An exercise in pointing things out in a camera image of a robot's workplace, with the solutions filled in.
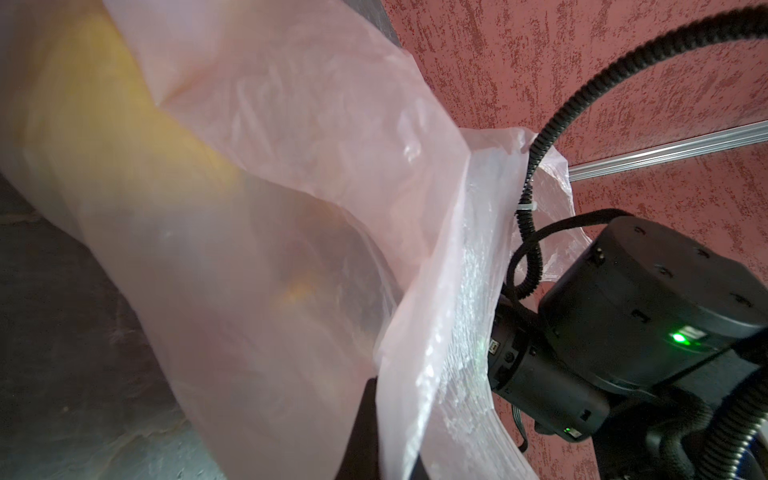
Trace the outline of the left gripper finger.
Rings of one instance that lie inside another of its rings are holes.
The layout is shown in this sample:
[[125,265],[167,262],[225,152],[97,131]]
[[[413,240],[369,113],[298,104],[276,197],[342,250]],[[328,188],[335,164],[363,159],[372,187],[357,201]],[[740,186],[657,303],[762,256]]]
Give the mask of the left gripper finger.
[[367,381],[336,480],[380,480],[377,378]]

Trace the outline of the pink plastic bag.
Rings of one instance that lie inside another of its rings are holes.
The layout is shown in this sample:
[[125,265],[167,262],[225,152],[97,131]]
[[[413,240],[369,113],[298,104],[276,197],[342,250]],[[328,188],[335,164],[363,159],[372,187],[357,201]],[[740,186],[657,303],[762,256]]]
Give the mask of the pink plastic bag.
[[[92,247],[34,127],[59,17],[102,8],[154,104],[240,169],[217,218]],[[232,479],[330,479],[377,378],[379,464],[530,479],[486,353],[534,134],[459,128],[341,1],[5,1],[1,170],[127,298]]]

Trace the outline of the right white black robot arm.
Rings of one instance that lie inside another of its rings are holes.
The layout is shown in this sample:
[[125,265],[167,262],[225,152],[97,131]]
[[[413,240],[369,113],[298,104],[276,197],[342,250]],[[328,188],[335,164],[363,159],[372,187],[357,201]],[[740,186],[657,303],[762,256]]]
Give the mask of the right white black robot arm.
[[598,225],[536,309],[507,280],[491,390],[535,429],[591,441],[605,479],[763,479],[767,289],[744,265],[661,224],[598,210],[528,233]]

